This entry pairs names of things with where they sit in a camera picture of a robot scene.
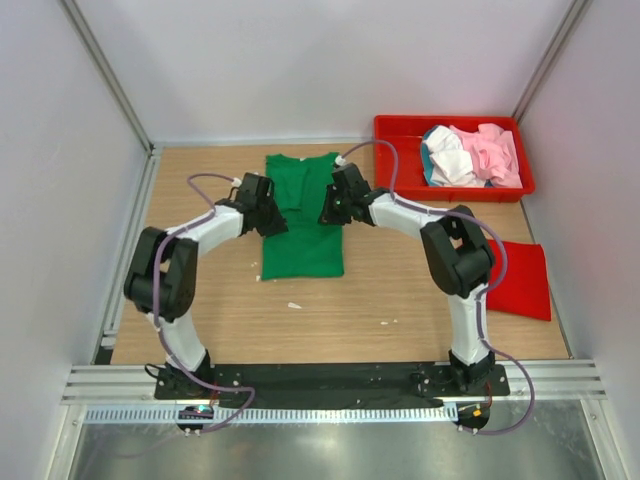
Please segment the green t shirt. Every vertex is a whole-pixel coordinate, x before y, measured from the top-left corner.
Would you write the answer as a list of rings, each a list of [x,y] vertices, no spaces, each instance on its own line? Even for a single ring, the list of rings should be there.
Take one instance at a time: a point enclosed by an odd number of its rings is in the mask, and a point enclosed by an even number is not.
[[[337,278],[344,275],[341,226],[318,223],[336,152],[318,157],[266,157],[266,176],[288,231],[263,241],[262,279]]]

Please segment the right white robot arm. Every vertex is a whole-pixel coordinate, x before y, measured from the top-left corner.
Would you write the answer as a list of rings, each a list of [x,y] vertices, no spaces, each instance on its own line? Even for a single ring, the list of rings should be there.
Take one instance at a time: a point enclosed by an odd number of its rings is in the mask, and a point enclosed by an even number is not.
[[[427,207],[372,189],[352,163],[335,165],[318,222],[353,221],[392,229],[421,241],[435,285],[446,294],[452,323],[450,380],[460,394],[482,389],[495,364],[488,346],[486,290],[495,256],[472,211]]]

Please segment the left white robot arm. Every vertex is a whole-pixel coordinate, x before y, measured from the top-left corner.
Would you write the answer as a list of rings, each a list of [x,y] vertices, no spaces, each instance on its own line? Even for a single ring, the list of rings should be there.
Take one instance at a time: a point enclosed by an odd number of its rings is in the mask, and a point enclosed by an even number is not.
[[[143,229],[123,293],[153,325],[166,369],[179,372],[179,390],[198,400],[213,386],[210,356],[192,319],[200,258],[249,232],[268,238],[288,227],[275,201],[275,183],[266,176],[200,173],[188,177],[187,184],[205,201],[206,212],[168,229]]]

